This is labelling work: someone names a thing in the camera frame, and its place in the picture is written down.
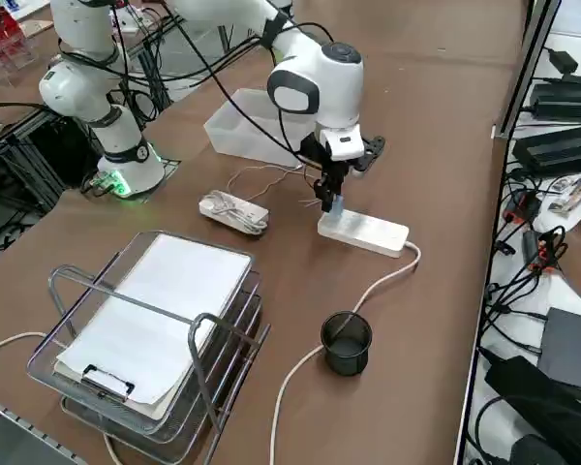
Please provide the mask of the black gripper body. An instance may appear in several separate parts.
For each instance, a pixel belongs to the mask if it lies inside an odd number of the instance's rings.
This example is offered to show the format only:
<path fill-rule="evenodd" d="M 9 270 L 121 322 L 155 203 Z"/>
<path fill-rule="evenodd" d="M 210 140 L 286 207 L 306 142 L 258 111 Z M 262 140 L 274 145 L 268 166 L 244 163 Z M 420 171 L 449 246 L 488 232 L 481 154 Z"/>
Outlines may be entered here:
<path fill-rule="evenodd" d="M 344 161 L 333 161 L 331 159 L 325 159 L 321 163 L 321 173 L 328 176 L 340 175 L 345 177 L 351 174 L 354 177 L 360 177 L 361 171 L 357 168 L 357 163 L 358 159 Z"/>

